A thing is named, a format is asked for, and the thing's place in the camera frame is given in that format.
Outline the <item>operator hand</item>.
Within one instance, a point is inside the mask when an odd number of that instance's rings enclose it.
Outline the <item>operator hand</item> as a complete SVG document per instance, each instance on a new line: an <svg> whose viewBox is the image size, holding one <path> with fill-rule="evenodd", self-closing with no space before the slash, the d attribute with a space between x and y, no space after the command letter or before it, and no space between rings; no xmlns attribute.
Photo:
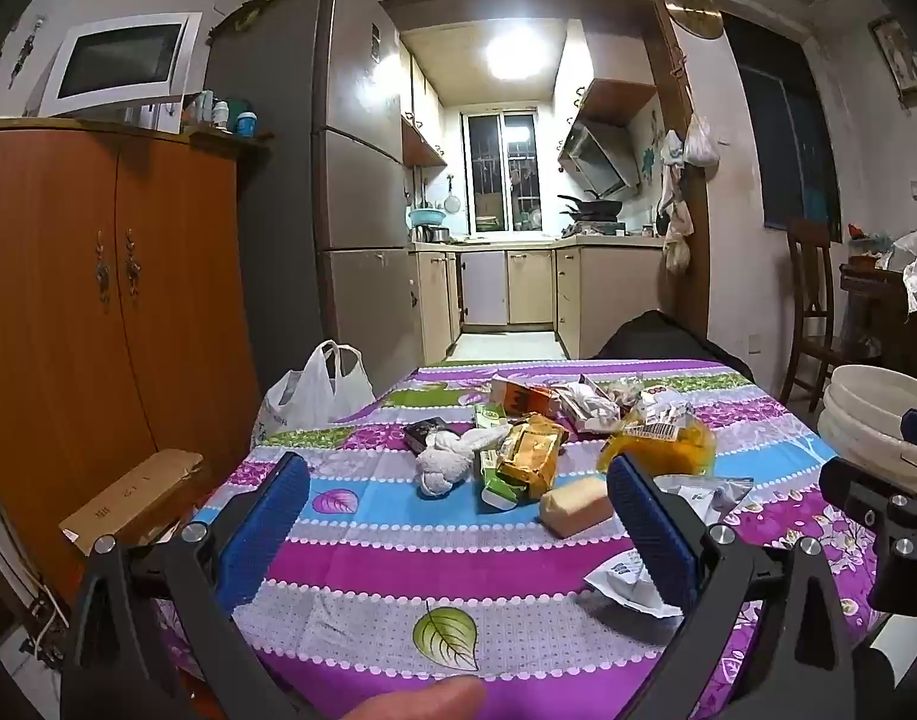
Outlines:
<svg viewBox="0 0 917 720"><path fill-rule="evenodd" d="M343 720L468 720L486 700L486 686L472 676L442 679L426 688L374 695Z"/></svg>

